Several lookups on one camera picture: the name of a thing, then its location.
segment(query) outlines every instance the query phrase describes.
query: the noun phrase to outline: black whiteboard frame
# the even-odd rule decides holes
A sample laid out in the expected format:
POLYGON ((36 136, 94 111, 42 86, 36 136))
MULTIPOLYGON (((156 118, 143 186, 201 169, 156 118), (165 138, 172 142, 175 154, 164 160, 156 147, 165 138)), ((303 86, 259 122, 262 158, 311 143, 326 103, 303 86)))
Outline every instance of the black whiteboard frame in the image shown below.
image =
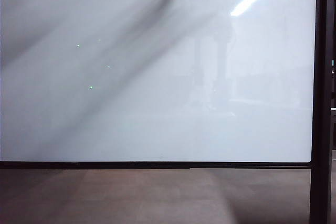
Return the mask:
POLYGON ((7 162, 1 169, 311 169, 310 224, 330 224, 331 206, 331 62, 334 53, 334 0, 317 0, 314 67, 312 161, 241 162, 7 162))
POLYGON ((314 66, 312 160, 308 163, 276 162, 27 162, 0 161, 0 168, 10 169, 191 169, 260 168, 313 169, 321 163, 321 151, 331 156, 330 103, 333 58, 334 0, 317 0, 314 66))

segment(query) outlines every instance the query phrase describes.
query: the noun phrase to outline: white whiteboard surface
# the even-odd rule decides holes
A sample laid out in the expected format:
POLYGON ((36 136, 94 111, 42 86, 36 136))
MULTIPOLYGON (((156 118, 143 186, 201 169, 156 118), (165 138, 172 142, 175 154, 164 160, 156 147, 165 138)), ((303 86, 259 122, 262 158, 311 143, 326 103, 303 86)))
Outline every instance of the white whiteboard surface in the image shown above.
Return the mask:
POLYGON ((1 4, 2 161, 311 160, 316 0, 1 4))

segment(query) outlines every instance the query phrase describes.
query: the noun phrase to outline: whiteboard stand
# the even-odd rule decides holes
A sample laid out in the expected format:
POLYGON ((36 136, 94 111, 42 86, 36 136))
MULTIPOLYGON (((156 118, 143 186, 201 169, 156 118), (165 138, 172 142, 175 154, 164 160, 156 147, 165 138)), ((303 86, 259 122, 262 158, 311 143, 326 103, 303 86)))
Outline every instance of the whiteboard stand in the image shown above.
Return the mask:
POLYGON ((318 0, 316 54, 319 57, 316 57, 314 84, 310 224, 330 224, 331 217, 330 73, 334 11, 334 0, 318 0))
POLYGON ((335 123, 336 123, 336 108, 331 108, 331 129, 330 129, 330 139, 331 139, 331 145, 332 149, 336 149, 336 141, 335 139, 335 123))

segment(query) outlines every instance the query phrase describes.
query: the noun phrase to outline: gray carpet floor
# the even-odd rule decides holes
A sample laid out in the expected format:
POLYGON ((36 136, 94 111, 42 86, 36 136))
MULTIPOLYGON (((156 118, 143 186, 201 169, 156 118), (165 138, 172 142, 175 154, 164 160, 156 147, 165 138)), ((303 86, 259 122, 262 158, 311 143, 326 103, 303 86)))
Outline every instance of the gray carpet floor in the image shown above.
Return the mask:
POLYGON ((309 190, 309 170, 0 170, 0 223, 308 224, 309 190))

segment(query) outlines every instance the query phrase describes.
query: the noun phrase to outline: whiteboard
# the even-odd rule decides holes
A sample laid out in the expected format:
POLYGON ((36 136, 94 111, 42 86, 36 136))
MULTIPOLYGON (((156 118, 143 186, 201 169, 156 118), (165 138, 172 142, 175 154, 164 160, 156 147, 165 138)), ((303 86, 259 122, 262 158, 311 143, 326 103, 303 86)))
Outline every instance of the whiteboard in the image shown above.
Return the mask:
POLYGON ((311 161, 316 0, 1 4, 2 161, 311 161))

